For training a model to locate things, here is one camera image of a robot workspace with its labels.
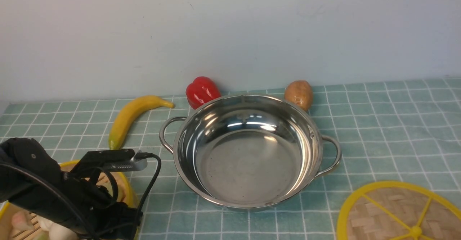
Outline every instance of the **toy vegetable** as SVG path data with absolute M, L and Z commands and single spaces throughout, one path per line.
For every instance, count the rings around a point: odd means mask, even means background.
M 221 97 L 216 84 L 210 78 L 199 76 L 186 88 L 186 96 L 189 105 L 193 109 L 206 104 L 207 102 Z

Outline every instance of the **wire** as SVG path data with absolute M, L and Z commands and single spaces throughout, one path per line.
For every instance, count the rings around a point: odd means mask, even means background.
M 134 240 L 134 238 L 136 237 L 136 230 L 137 230 L 137 221 L 140 219 L 141 217 L 141 210 L 143 209 L 143 205 L 149 195 L 149 192 L 150 190 L 152 189 L 152 186 L 153 184 L 155 183 L 155 180 L 157 179 L 158 177 L 158 174 L 160 173 L 160 168 L 162 167 L 162 161 L 160 160 L 160 157 L 156 154 L 153 154 L 153 153 L 146 153 L 145 154 L 145 157 L 143 158 L 155 158 L 157 159 L 157 169 L 155 170 L 155 173 L 154 175 L 152 176 L 152 179 L 150 180 L 150 183 L 149 185 L 147 186 L 144 194 L 143 194 L 143 197 L 141 197 L 141 200 L 139 201 L 139 205 L 138 205 L 138 208 L 136 210 L 136 214 L 135 214 L 135 220 L 134 220 L 134 227 L 133 227 L 133 231 L 131 232 L 131 239 Z
M 100 240 L 99 236 L 95 233 L 95 231 L 93 230 L 93 228 L 89 224 L 88 220 L 85 219 L 82 212 L 80 212 L 79 209 L 77 209 L 77 207 L 65 195 L 63 195 L 61 193 L 61 191 L 56 189 L 56 187 L 53 186 L 51 183 L 45 181 L 44 179 L 40 178 L 39 176 L 29 172 L 28 170 L 26 170 L 24 168 L 19 167 L 17 165 L 10 164 L 10 163 L 5 163 L 5 162 L 0 162 L 0 166 L 5 166 L 6 168 L 10 168 L 10 169 L 12 169 L 12 170 L 26 176 L 26 177 L 32 179 L 36 183 L 38 183 L 41 186 L 48 189 L 51 193 L 56 195 L 56 197 L 59 200 L 61 200 L 64 203 L 64 205 L 67 206 L 67 208 L 69 210 L 71 210 L 75 214 L 77 219 L 82 223 L 82 225 L 85 227 L 85 230 L 87 230 L 88 234 L 91 236 L 91 238 L 93 240 Z
M 94 205 L 95 208 L 97 209 L 107 209 L 108 207 L 114 205 L 116 202 L 117 202 L 117 198 L 118 198 L 118 185 L 117 185 L 117 181 L 115 181 L 115 178 L 114 176 L 112 176 L 111 173 L 107 172 L 106 170 L 104 170 L 103 168 L 101 167 L 97 167 L 97 166 L 93 166 L 93 167 L 90 167 L 90 168 L 87 168 L 87 169 L 84 169 L 82 171 L 79 171 L 75 176 L 78 178 L 78 179 L 82 179 L 82 173 L 86 172 L 86 171 L 90 171 L 92 169 L 96 169 L 96 170 L 99 170 L 101 171 L 102 173 L 104 173 L 107 177 L 107 179 L 109 179 L 109 182 L 111 183 L 111 187 L 112 187 L 112 198 L 111 198 L 111 202 L 106 205 L 106 206 L 102 206 L 100 207 L 99 205 Z

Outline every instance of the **potato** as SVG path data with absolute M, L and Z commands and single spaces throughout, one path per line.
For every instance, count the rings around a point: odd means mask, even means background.
M 285 99 L 307 111 L 314 100 L 314 93 L 307 81 L 294 81 L 285 89 Z

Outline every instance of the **white wall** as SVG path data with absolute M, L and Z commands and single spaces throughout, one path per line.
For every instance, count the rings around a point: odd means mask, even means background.
M 461 0 L 0 0 L 0 100 L 461 74 Z

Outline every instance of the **toy banana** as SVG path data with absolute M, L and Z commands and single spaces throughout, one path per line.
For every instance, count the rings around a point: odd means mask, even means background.
M 146 95 L 136 98 L 125 105 L 112 124 L 109 133 L 109 149 L 120 149 L 133 121 L 143 112 L 160 106 L 173 108 L 174 104 L 155 95 Z

